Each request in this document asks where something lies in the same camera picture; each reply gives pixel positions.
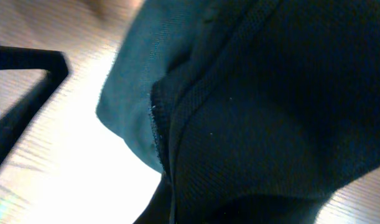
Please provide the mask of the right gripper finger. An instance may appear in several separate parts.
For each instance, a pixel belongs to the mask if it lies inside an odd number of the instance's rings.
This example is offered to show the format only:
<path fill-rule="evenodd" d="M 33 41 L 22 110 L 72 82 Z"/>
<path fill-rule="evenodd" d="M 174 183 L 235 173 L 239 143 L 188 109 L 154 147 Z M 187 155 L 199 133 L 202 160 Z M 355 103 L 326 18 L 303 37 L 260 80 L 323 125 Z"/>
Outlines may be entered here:
<path fill-rule="evenodd" d="M 166 174 L 162 174 L 160 183 L 148 206 L 136 219 L 134 224 L 169 224 L 171 202 L 172 188 L 169 178 Z"/>

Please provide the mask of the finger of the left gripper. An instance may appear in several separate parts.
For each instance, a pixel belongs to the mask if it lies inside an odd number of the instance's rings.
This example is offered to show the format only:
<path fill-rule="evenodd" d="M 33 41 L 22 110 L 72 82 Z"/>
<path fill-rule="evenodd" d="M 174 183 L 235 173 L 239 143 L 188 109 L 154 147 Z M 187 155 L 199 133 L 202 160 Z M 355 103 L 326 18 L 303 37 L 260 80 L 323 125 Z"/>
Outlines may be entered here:
<path fill-rule="evenodd" d="M 45 77 L 0 119 L 0 166 L 25 128 L 68 77 L 62 52 L 0 46 L 0 70 L 45 70 Z"/>

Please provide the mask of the black polo shirt with logo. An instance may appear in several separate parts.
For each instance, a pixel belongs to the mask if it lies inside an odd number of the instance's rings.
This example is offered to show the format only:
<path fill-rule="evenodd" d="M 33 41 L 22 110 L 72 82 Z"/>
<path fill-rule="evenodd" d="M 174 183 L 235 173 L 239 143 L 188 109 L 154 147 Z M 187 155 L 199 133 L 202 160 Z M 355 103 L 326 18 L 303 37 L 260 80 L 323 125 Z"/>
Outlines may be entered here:
<path fill-rule="evenodd" d="M 380 167 L 380 0 L 146 0 L 96 114 L 170 223 L 313 223 Z"/>

